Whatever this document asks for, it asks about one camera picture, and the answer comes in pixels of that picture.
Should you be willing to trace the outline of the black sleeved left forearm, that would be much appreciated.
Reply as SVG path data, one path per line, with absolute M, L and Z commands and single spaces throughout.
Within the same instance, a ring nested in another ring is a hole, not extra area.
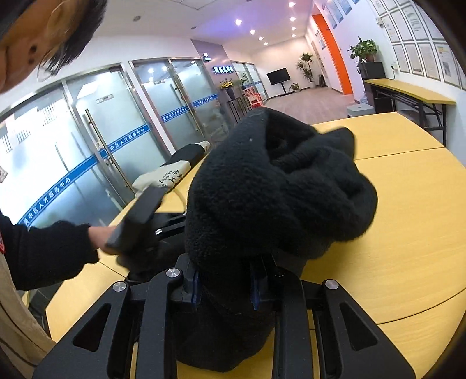
M 2 215 L 1 244 L 13 284 L 20 291 L 70 280 L 86 264 L 99 260 L 88 224 L 58 221 L 45 228 L 26 228 Z

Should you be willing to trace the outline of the person's left hand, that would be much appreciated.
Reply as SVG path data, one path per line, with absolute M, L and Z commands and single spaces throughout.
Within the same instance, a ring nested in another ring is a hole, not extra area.
M 116 230 L 116 226 L 113 227 L 89 227 L 89 241 L 91 242 L 94 250 L 102 250 L 104 253 L 109 255 L 116 255 L 117 253 L 111 247 L 107 246 L 107 241 Z

